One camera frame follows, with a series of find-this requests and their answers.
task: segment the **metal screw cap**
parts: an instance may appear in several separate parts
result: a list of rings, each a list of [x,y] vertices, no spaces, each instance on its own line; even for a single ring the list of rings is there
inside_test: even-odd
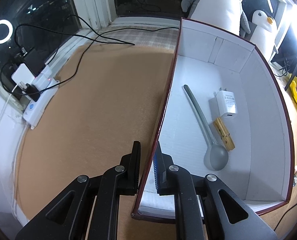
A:
[[[206,177],[209,181],[216,181],[217,177],[214,174],[209,174]]]
[[[170,169],[170,171],[178,171],[178,166],[176,166],[176,165],[171,165],[171,166],[169,167],[169,169]]]
[[[122,166],[122,165],[118,165],[118,166],[115,167],[115,170],[116,170],[117,172],[122,172],[122,171],[124,171],[124,169],[125,169],[125,167]]]
[[[87,176],[86,175],[78,176],[77,181],[80,183],[83,183],[83,182],[87,181]]]

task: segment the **black cable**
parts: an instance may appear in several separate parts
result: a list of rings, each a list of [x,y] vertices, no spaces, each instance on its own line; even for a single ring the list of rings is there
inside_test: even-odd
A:
[[[140,2],[139,0],[137,0],[137,1],[138,1],[139,4],[141,5],[140,8],[143,9],[143,10],[145,10],[145,11],[148,11],[148,12],[162,12],[161,7],[159,7],[158,5],[155,5],[155,4],[148,4],[148,3],[146,3],[146,0],[143,0],[143,2]],[[148,10],[148,9],[146,9],[146,8],[143,8],[144,3],[145,3],[146,6],[155,6],[155,7],[157,7],[157,8],[159,9],[159,11],[153,11],[153,10]]]
[[[55,51],[55,54],[54,54],[54,56],[51,58],[51,60],[48,62],[48,64],[52,62],[52,60],[55,58],[56,54],[58,53],[59,47],[60,47],[61,44],[62,44],[62,39],[63,39],[63,34],[61,34],[61,38],[59,39],[59,44],[58,44],[58,46],[57,46],[57,49],[56,49],[56,51]]]
[[[277,223],[276,227],[274,228],[274,231],[277,229],[277,227],[279,226],[279,224],[281,223],[282,219],[283,219],[284,216],[287,214],[287,212],[288,212],[288,211],[291,211],[291,210],[292,210],[293,208],[295,208],[296,206],[297,206],[297,203],[296,203],[294,206],[292,206],[290,209],[288,209],[288,210],[284,213],[284,215],[282,215],[280,221]]]
[[[165,27],[165,28],[160,28],[160,29],[156,29],[156,30],[150,30],[150,29],[141,29],[141,28],[133,28],[133,27],[126,27],[126,28],[121,28],[121,29],[116,29],[116,30],[111,30],[111,31],[107,31],[107,32],[103,32],[103,34],[106,33],[110,33],[110,32],[117,32],[117,31],[122,31],[122,30],[139,30],[139,31],[147,31],[147,32],[157,32],[160,30],[167,30],[167,29],[179,29],[178,27]]]
[[[74,17],[77,17],[79,18],[80,20],[82,20],[96,35],[100,36],[101,37],[101,34],[97,33],[84,19],[82,19],[81,17],[79,17],[78,15],[74,15],[74,14],[71,14],[69,15],[68,17],[71,17],[71,16],[74,16]],[[47,29],[47,28],[43,28],[43,27],[39,27],[39,26],[36,26],[36,25],[32,25],[32,24],[27,24],[27,23],[23,23],[23,24],[20,24],[16,27],[15,29],[15,33],[14,33],[14,41],[15,41],[15,44],[20,48],[22,49],[22,46],[20,46],[18,44],[18,41],[17,41],[17,30],[18,28],[20,28],[21,26],[29,26],[29,27],[34,27],[34,28],[37,28],[37,29],[41,29],[41,30],[45,30],[45,31],[48,31],[48,32],[51,32],[51,33],[57,33],[57,34],[62,34],[62,35],[69,35],[69,36],[75,36],[75,37],[81,37],[81,38],[86,38],[90,41],[96,41],[92,38],[89,38],[87,36],[84,36],[84,35],[79,35],[79,34],[72,34],[72,33],[64,33],[64,32],[57,32],[57,31],[53,31],[53,30],[50,30],[50,29]],[[121,40],[118,40],[118,39],[114,39],[114,38],[108,38],[110,40],[113,40],[113,41],[118,41],[118,42],[106,42],[106,41],[96,41],[96,42],[99,42],[99,43],[104,43],[104,44],[128,44],[128,45],[135,45],[134,43],[131,43],[131,42],[127,42],[127,41],[121,41]]]
[[[275,75],[274,74],[274,76],[276,76],[276,77],[286,77],[287,76],[287,73],[289,72],[289,69],[287,69],[287,67],[289,67],[290,66],[290,64],[289,64],[289,62],[287,61],[287,62],[285,62],[285,60],[284,60],[284,67],[282,67],[282,68],[280,68],[278,71],[281,71],[282,70],[282,75]]]
[[[85,49],[85,51],[82,53],[82,55],[81,55],[81,57],[80,57],[80,60],[79,60],[79,62],[78,62],[78,64],[77,64],[77,66],[76,66],[75,73],[74,73],[71,77],[67,78],[66,80],[61,81],[61,82],[59,82],[59,83],[57,83],[57,84],[55,84],[55,85],[53,85],[53,86],[50,86],[50,87],[48,87],[48,88],[45,88],[45,89],[40,90],[40,91],[35,92],[35,93],[29,93],[29,94],[27,94],[27,93],[15,93],[15,92],[9,91],[9,90],[5,87],[5,85],[4,85],[3,81],[2,81],[2,72],[3,72],[4,67],[6,66],[6,64],[5,64],[5,65],[1,68],[1,72],[0,72],[0,81],[1,81],[1,85],[2,85],[2,87],[3,87],[8,93],[11,93],[11,94],[13,94],[13,95],[20,95],[20,96],[29,96],[29,95],[38,94],[38,93],[44,92],[44,91],[46,91],[46,90],[49,90],[49,89],[51,89],[51,88],[53,88],[53,87],[59,86],[59,85],[65,83],[65,82],[71,80],[71,79],[77,74],[77,71],[78,71],[78,69],[79,69],[80,63],[81,63],[81,61],[82,61],[82,58],[83,58],[85,52],[87,52],[87,50],[90,48],[90,46],[92,46],[92,44],[93,44],[94,42],[99,42],[99,41],[97,40],[99,37],[104,38],[104,39],[113,39],[113,38],[105,37],[105,36],[103,36],[103,34],[110,33],[110,32],[121,31],[121,30],[127,30],[127,29],[132,29],[132,30],[142,30],[142,31],[149,31],[149,32],[156,32],[156,31],[165,30],[165,29],[178,29],[178,27],[164,27],[164,28],[160,28],[160,29],[156,29],[156,30],[149,30],[149,29],[141,29],[141,28],[127,27],[127,28],[121,28],[121,29],[117,29],[117,30],[107,31],[107,32],[104,32],[104,33],[102,33],[102,34],[97,33],[98,36],[97,36],[95,39],[92,39],[92,42],[90,43],[90,45],[89,45],[89,46]]]

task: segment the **white power adapter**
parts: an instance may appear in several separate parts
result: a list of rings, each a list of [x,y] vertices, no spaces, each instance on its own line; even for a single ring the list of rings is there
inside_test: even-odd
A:
[[[235,96],[233,92],[221,90],[216,95],[219,115],[221,117],[231,118],[237,114]]]
[[[19,65],[18,69],[12,74],[12,80],[16,84],[20,84],[22,82],[23,84],[31,85],[34,79],[34,75],[24,63]]]

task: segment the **brown surface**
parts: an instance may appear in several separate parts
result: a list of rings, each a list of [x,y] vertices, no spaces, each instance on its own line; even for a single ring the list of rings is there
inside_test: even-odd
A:
[[[79,48],[60,73],[71,76]],[[47,106],[38,126],[29,130],[18,154],[16,199],[27,218],[34,217],[80,174],[103,174],[142,148],[142,165],[161,104],[173,51],[127,45],[95,45],[80,69]],[[175,226],[133,220],[135,197],[121,196],[118,239],[174,239]]]

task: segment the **white wall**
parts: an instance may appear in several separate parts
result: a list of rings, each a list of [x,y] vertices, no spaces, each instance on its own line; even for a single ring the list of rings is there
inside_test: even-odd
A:
[[[0,112],[5,101],[0,97]],[[8,106],[0,125],[0,174],[8,199],[12,196],[13,159],[21,132],[24,129],[21,114]],[[11,213],[10,203],[0,186],[0,212]]]

